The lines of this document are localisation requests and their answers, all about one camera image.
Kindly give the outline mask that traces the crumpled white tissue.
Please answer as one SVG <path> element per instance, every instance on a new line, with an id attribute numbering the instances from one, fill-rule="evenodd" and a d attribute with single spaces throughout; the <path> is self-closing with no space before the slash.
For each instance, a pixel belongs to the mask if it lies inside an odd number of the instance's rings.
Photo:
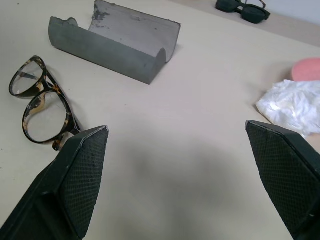
<path id="1" fill-rule="evenodd" d="M 283 80 L 272 85 L 255 104 L 272 124 L 304 138 L 320 134 L 320 80 Z"/>

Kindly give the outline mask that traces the pink round plate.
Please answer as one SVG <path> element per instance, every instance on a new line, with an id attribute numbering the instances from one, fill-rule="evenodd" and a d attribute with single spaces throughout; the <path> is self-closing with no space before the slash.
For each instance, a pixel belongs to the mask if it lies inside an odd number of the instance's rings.
<path id="1" fill-rule="evenodd" d="M 311 57 L 298 61 L 291 70 L 295 82 L 320 81 L 320 57 Z"/>

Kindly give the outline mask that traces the grey open glasses case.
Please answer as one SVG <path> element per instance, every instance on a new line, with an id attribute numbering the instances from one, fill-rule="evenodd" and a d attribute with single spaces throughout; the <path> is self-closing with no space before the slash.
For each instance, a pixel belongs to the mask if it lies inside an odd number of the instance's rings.
<path id="1" fill-rule="evenodd" d="M 172 59 L 181 24 L 104 0 L 95 0 L 89 29 L 73 17 L 52 16 L 53 47 L 150 85 Z"/>

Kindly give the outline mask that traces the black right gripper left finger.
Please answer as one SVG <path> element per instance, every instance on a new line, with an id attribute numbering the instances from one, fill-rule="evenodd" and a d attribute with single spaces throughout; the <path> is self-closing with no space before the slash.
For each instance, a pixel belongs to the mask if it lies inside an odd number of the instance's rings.
<path id="1" fill-rule="evenodd" d="M 100 192 L 109 129 L 67 140 L 0 228 L 0 240 L 83 240 Z"/>

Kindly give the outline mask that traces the black sunglasses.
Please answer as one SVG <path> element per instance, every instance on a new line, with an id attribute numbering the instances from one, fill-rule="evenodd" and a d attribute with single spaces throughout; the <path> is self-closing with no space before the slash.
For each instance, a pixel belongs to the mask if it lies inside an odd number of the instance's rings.
<path id="1" fill-rule="evenodd" d="M 259 4 L 248 3 L 249 0 L 217 0 L 215 8 L 224 13 L 238 13 L 241 18 L 252 24 L 260 24 L 269 19 L 271 13 L 266 10 L 263 0 Z"/>

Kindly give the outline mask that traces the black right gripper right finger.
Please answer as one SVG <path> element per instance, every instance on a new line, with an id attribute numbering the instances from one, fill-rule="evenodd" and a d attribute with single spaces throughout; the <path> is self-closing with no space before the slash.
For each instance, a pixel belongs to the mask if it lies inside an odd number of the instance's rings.
<path id="1" fill-rule="evenodd" d="M 262 184 L 293 240 L 320 240 L 320 154 L 298 133 L 245 123 Z"/>

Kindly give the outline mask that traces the tortoiseshell round eyeglasses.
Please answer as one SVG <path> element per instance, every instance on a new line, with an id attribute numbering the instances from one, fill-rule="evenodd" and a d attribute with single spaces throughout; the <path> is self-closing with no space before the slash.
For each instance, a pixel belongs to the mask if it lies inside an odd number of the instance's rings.
<path id="1" fill-rule="evenodd" d="M 34 55 L 26 61 L 12 77 L 8 90 L 16 98 L 30 99 L 22 131 L 32 143 L 51 143 L 59 151 L 67 134 L 75 136 L 82 131 L 67 96 L 41 57 Z"/>

